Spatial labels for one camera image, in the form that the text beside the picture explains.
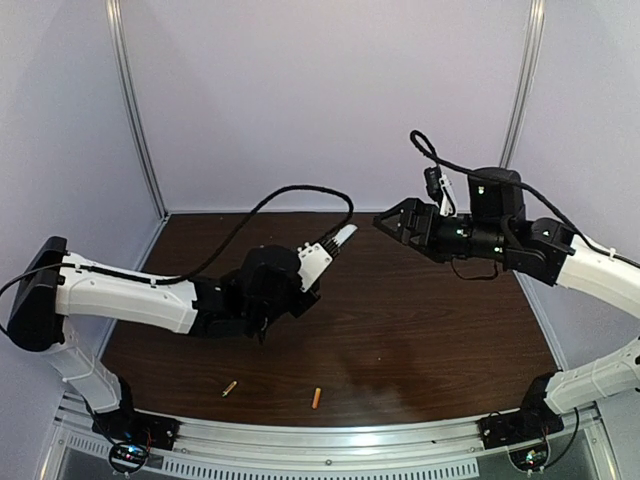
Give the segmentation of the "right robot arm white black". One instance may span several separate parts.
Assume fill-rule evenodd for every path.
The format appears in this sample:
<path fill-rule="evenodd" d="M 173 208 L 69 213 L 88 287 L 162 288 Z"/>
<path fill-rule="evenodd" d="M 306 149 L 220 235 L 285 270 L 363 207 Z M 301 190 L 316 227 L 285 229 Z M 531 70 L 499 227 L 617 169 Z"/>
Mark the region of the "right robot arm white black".
<path fill-rule="evenodd" d="M 545 197 L 514 170 L 468 172 L 469 207 L 458 213 L 436 168 L 430 201 L 407 198 L 375 226 L 437 263 L 488 260 L 517 274 L 561 370 L 535 378 L 519 409 L 481 420 L 487 437 L 558 430 L 561 416 L 639 386 L 639 267 L 579 231 L 559 211 L 530 220 L 526 195 Z"/>

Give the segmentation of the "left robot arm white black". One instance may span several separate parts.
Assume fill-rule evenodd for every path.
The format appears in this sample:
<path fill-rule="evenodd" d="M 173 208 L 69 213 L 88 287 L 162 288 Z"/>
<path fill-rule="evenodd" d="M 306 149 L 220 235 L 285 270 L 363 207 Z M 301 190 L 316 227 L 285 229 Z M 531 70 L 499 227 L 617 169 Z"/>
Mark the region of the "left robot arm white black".
<path fill-rule="evenodd" d="M 113 318 L 204 339 L 264 339 L 281 316 L 301 316 L 318 300 L 317 282 L 332 257 L 320 244 L 297 251 L 270 245 L 250 250 L 220 279 L 185 280 L 111 269 L 67 251 L 50 238 L 29 268 L 9 281 L 16 289 L 1 331 L 17 347 L 46 356 L 83 398 L 97 428 L 132 440 L 148 427 L 128 383 L 109 371 L 66 320 Z"/>

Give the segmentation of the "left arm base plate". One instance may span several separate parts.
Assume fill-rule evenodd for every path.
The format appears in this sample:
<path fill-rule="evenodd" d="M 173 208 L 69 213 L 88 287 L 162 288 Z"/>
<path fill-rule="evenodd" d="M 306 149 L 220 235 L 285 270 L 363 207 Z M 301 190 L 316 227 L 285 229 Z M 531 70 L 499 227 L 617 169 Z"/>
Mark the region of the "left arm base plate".
<path fill-rule="evenodd" d="M 140 446 L 171 451 L 181 423 L 171 417 L 142 413 L 132 415 L 122 410 L 98 414 L 91 413 L 92 430 L 107 440 L 126 441 Z"/>

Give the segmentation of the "white remote control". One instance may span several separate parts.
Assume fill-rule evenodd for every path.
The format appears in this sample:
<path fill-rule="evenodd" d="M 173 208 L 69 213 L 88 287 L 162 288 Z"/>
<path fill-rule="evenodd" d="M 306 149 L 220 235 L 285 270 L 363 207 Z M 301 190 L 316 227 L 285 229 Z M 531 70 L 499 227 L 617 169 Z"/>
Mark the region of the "white remote control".
<path fill-rule="evenodd" d="M 323 248 L 329 251 L 339 251 L 357 232 L 355 224 L 347 224 L 334 233 L 324 237 L 321 241 Z"/>

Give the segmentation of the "gold green battery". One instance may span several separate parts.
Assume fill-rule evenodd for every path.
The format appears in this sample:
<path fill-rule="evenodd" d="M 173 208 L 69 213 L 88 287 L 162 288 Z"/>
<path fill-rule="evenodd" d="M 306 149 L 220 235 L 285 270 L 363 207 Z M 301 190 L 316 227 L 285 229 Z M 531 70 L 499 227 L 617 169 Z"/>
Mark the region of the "gold green battery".
<path fill-rule="evenodd" d="M 222 391 L 221 396 L 223 398 L 226 398 L 238 385 L 238 381 L 234 380 L 232 381 L 229 385 L 227 385 L 225 387 L 225 389 Z"/>

